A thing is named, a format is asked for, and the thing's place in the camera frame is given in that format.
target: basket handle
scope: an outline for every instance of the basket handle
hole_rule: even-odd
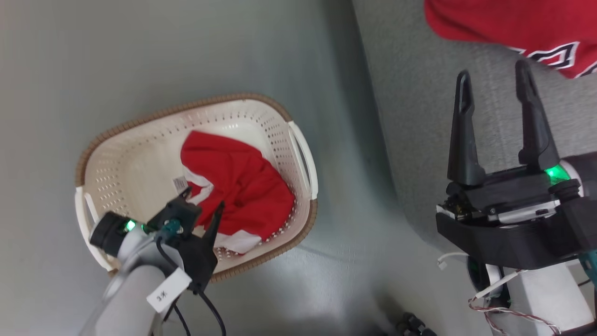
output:
[[[89,223],[89,219],[87,218],[87,213],[85,211],[85,205],[89,208],[91,216],[93,217],[94,222],[97,222],[98,216],[96,207],[93,205],[93,200],[91,196],[87,193],[83,192],[83,187],[76,187],[75,190],[75,210],[76,210],[76,218],[79,222],[79,229],[81,230],[81,234],[83,235],[83,239],[85,240],[85,244],[87,248],[91,252],[91,255],[96,259],[98,264],[100,264],[103,268],[111,271],[114,269],[106,258],[101,254],[100,250],[91,245],[89,243],[89,228],[91,227]]]
[[[315,161],[313,161],[311,149],[309,149],[309,144],[307,143],[307,139],[304,138],[303,132],[301,132],[300,128],[294,123],[294,121],[289,121],[288,126],[290,126],[290,133],[296,139],[299,145],[298,147],[300,148],[300,152],[302,153],[303,159],[307,163],[307,172],[309,173],[309,185],[311,186],[311,199],[314,200],[317,198],[317,193],[319,192],[319,184],[317,181],[317,170],[315,169]],[[307,176],[305,176],[305,172],[302,171],[302,173],[303,177],[305,177],[306,180]]]

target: cable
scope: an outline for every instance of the cable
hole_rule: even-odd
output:
[[[158,237],[158,239],[155,241],[155,246],[158,248],[159,254],[161,254],[164,259],[166,259],[166,261],[168,261],[168,263],[174,267],[174,269],[177,269],[178,265],[174,262],[174,260],[172,260],[172,258],[170,258],[169,255],[166,254],[166,252],[164,252],[164,249],[162,248],[162,239],[164,238]]]
[[[532,321],[532,322],[543,322],[543,323],[545,323],[553,331],[554,334],[560,335],[561,331],[558,328],[558,326],[556,326],[552,322],[549,322],[548,320],[544,320],[544,319],[542,319],[540,317],[537,317],[535,315],[523,314],[523,313],[520,313],[520,312],[518,312],[516,310],[512,310],[512,309],[508,309],[508,308],[504,308],[504,307],[489,307],[489,308],[484,308],[484,307],[473,306],[473,302],[475,302],[477,299],[486,296],[491,291],[493,291],[495,288],[498,288],[499,286],[501,286],[501,285],[505,284],[506,282],[514,279],[516,276],[518,276],[519,274],[524,273],[524,272],[526,272],[526,270],[516,270],[514,273],[508,274],[507,276],[503,277],[499,281],[496,281],[493,285],[485,288],[481,292],[478,292],[477,294],[475,294],[475,296],[472,299],[469,300],[469,307],[472,310],[474,310],[474,311],[480,311],[480,312],[484,313],[485,314],[485,320],[487,321],[487,323],[489,323],[489,326],[491,327],[491,329],[493,329],[493,330],[501,333],[502,335],[507,335],[507,333],[505,331],[503,331],[502,329],[500,329],[500,327],[498,327],[496,325],[496,323],[493,322],[493,320],[491,320],[491,317],[489,316],[489,313],[491,313],[491,312],[510,313],[510,314],[522,317],[522,318],[524,318],[526,320],[529,320],[529,321]]]
[[[584,286],[584,285],[588,284],[589,282],[591,282],[591,279],[589,279],[589,280],[585,280],[585,281],[583,281],[583,282],[579,283],[579,284],[578,284],[578,286],[579,286],[579,287],[581,287],[581,286]]]
[[[184,331],[186,331],[187,336],[190,336],[189,326],[186,325],[186,321],[184,320],[182,313],[180,312],[179,308],[175,304],[173,306],[174,306],[174,311],[176,312],[176,315],[179,316],[179,319],[183,324]]]
[[[473,302],[475,301],[475,298],[472,298],[469,300],[469,307],[474,310],[474,311],[480,311],[482,313],[485,313],[485,320],[487,320],[487,323],[489,323],[489,326],[491,327],[491,329],[501,332],[502,335],[507,335],[507,333],[505,331],[503,331],[502,329],[500,329],[495,322],[493,322],[489,316],[490,312],[500,312],[500,313],[510,313],[512,315],[515,316],[519,316],[522,317],[523,319],[529,320],[531,322],[543,322],[545,323],[545,325],[547,325],[554,334],[556,335],[561,335],[562,332],[560,331],[560,329],[558,328],[558,326],[556,326],[555,324],[553,324],[552,322],[549,322],[548,320],[544,320],[540,317],[537,317],[535,315],[531,315],[531,314],[523,314],[519,311],[516,310],[512,310],[512,309],[508,309],[508,308],[504,308],[504,307],[493,307],[493,308],[483,308],[483,307],[477,307],[477,306],[473,306]]]
[[[211,312],[214,313],[214,316],[216,317],[216,320],[218,321],[218,324],[220,325],[220,330],[222,331],[222,336],[226,336],[226,327],[224,326],[224,321],[222,321],[220,313],[218,313],[218,310],[214,307],[214,304],[211,303],[210,299],[208,299],[207,296],[205,296],[205,293],[198,292],[197,294],[203,299],[203,301],[205,301],[205,304],[207,305],[207,307],[209,307]]]
[[[440,270],[444,270],[444,268],[446,268],[448,266],[448,264],[446,264],[446,262],[444,261],[444,259],[449,258],[451,256],[469,256],[468,253],[464,253],[464,252],[450,252],[450,253],[446,253],[442,256],[440,256],[438,258],[438,267]]]
[[[170,308],[168,308],[168,311],[166,312],[166,316],[164,316],[164,320],[162,322],[166,322],[168,320],[168,318],[170,317],[170,314],[172,313],[172,309],[174,309],[174,306],[176,306],[176,302],[179,301],[179,298],[174,299],[174,301],[172,301],[172,304],[170,305]]]
[[[177,268],[178,265],[174,262],[174,260],[172,260],[172,258],[170,258],[170,256],[168,256],[166,254],[166,252],[164,252],[164,249],[162,248],[162,244],[161,244],[162,239],[163,239],[163,237],[158,237],[158,239],[155,241],[155,244],[156,244],[156,247],[158,248],[159,254],[161,254],[164,257],[164,259],[166,259],[166,261],[168,261],[168,263],[170,265],[172,265],[174,268]],[[224,326],[224,321],[222,321],[220,313],[218,313],[218,310],[216,309],[216,307],[214,307],[214,304],[211,303],[210,299],[207,298],[207,296],[205,296],[205,294],[203,292],[197,292],[197,293],[194,292],[193,294],[198,294],[203,299],[203,301],[205,302],[207,307],[211,310],[211,312],[216,317],[216,320],[218,321],[218,324],[220,325],[220,330],[222,331],[222,336],[226,336],[226,327]],[[186,327],[186,322],[184,321],[184,318],[182,317],[182,314],[180,313],[178,307],[176,307],[175,303],[172,304],[168,313],[166,313],[166,318],[164,320],[166,320],[168,318],[168,316],[170,315],[170,313],[172,312],[172,309],[174,307],[174,311],[176,311],[176,313],[178,314],[178,316],[180,318],[180,321],[183,323],[183,326],[185,326],[184,330],[187,332],[187,335],[190,335],[189,329],[188,329],[188,327]]]
[[[484,290],[482,290],[481,292],[478,292],[477,294],[475,294],[474,300],[486,296],[491,291],[493,291],[495,288],[498,288],[499,286],[505,284],[506,282],[514,279],[517,275],[524,273],[526,271],[527,270],[516,270],[514,273],[510,273],[507,276],[504,276],[500,280],[496,281],[493,285],[491,285],[491,286],[485,288]]]

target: sticker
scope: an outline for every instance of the sticker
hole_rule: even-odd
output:
[[[155,311],[161,313],[187,289],[191,281],[192,279],[180,267],[176,268],[174,273],[147,296],[147,301]]]
[[[184,176],[173,179],[172,183],[174,183],[174,188],[176,189],[177,194],[182,193],[189,186],[189,184],[186,182],[186,178],[184,178]]]

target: white laundry basket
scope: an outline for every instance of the white laundry basket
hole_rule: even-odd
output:
[[[259,149],[296,198],[287,223],[253,250],[237,255],[216,249],[219,262],[212,281],[286,252],[313,227],[317,172],[309,146],[286,110],[259,94],[200,100],[116,126],[97,136],[81,155],[75,177],[77,220],[87,247],[108,271],[120,265],[89,244],[93,225],[108,210],[146,222],[174,198],[174,180],[183,176],[180,149],[191,130],[227,136]]]

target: red garment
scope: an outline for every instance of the red garment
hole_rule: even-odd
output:
[[[191,132],[183,144],[180,159],[187,168],[185,178],[192,186],[191,200],[207,188],[198,185],[205,185],[201,178],[213,184],[211,192],[206,190],[207,198],[200,201],[203,212],[197,225],[208,225],[223,200],[226,207],[218,236],[232,236],[244,230],[258,236],[254,246],[278,231],[288,219],[294,195],[259,150],[230,138]],[[238,242],[231,244],[222,246],[239,253],[248,250],[246,247],[235,249]]]
[[[425,0],[439,36],[505,45],[568,78],[597,72],[595,0]]]

